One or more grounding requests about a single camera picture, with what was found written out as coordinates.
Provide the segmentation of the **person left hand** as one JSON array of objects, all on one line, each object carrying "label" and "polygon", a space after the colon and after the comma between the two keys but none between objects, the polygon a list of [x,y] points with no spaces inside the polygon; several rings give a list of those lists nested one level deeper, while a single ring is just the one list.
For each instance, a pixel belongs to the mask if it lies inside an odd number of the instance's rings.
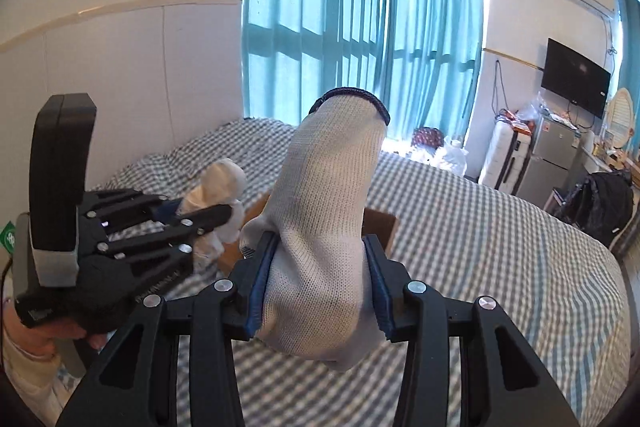
[{"label": "person left hand", "polygon": [[55,355],[55,340],[58,339],[86,340],[94,350],[101,350],[107,342],[106,334],[90,335],[70,317],[62,317],[29,329],[17,316],[12,301],[3,306],[2,322],[9,338],[35,357]]}]

